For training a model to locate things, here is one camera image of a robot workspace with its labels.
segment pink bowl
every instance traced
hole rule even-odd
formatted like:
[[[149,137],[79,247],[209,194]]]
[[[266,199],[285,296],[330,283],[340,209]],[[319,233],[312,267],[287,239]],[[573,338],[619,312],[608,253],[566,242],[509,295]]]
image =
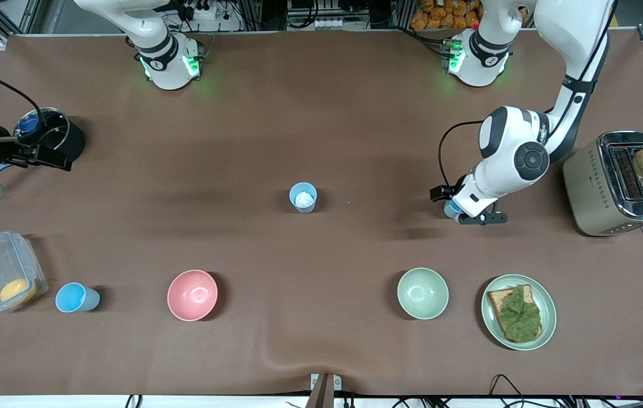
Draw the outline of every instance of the pink bowl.
[[[185,271],[179,274],[168,289],[168,307],[184,322],[206,317],[218,300],[218,286],[204,271]]]

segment brown tabletop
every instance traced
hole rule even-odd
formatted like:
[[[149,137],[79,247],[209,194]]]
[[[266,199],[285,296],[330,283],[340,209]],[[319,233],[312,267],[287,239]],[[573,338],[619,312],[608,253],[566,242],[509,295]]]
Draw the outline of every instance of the brown tabletop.
[[[643,44],[611,36],[577,147],[643,131]],[[561,57],[534,32],[514,49],[493,85],[469,88],[401,33],[218,36],[202,81],[167,92],[122,38],[12,38],[0,78],[89,140],[71,173],[0,175],[0,230],[31,240],[50,286],[0,313],[0,394],[293,392],[320,371],[367,394],[487,393],[499,372],[524,393],[643,393],[640,233],[579,235],[560,163],[501,200],[505,225],[457,226],[428,199],[447,127],[554,103]],[[2,126],[30,108],[0,88]],[[451,178],[479,160],[476,127],[451,134]],[[288,202],[297,181],[319,188],[313,214]],[[435,320],[396,304],[415,266],[450,287]],[[221,287],[202,322],[166,306],[187,269]],[[513,272],[558,310],[536,351],[501,347],[480,321],[484,285]],[[72,281],[100,287],[97,312],[56,310]]]

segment silver toaster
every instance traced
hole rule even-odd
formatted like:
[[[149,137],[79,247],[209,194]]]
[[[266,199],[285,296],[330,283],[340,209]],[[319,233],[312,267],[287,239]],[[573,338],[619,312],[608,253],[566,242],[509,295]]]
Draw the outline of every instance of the silver toaster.
[[[643,233],[643,183],[632,161],[642,149],[643,133],[614,131],[597,137],[563,164],[568,201],[583,233]]]

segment green plate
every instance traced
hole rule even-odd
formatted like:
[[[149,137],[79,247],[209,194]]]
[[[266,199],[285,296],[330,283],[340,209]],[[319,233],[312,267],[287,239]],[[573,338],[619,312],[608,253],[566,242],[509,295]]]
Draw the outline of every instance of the green plate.
[[[539,309],[541,309],[541,326],[543,326],[543,331],[536,340],[529,341],[528,343],[514,343],[513,341],[506,340],[503,330],[501,330],[501,327],[498,324],[493,304],[490,302],[490,299],[488,299],[488,292],[508,289],[509,287],[515,287],[519,284],[531,285],[531,292],[534,295],[534,303],[539,307]],[[551,295],[539,282],[534,281],[530,277],[519,274],[508,274],[493,279],[483,292],[483,299],[480,302],[480,312],[483,315],[485,327],[488,328],[488,331],[490,331],[493,337],[500,341],[503,346],[514,350],[536,350],[548,343],[556,330],[556,307],[553,304]]]
[[[433,269],[410,269],[397,284],[400,305],[408,315],[421,320],[440,316],[449,297],[448,284]]]

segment light blue cup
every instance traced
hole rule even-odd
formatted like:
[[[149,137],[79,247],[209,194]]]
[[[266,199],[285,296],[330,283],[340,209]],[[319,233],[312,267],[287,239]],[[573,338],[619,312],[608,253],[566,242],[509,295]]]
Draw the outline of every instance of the light blue cup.
[[[99,293],[91,287],[77,282],[62,286],[54,304],[64,313],[87,312],[99,304]]]
[[[462,214],[462,210],[460,209],[460,207],[458,207],[458,205],[452,200],[445,202],[444,211],[445,215],[451,219],[454,219],[458,214]]]
[[[297,196],[301,193],[308,193],[311,196],[311,204],[301,203],[299,206],[297,205]],[[316,189],[309,183],[296,183],[289,191],[289,200],[300,213],[310,213],[314,211],[314,206],[316,206]]]

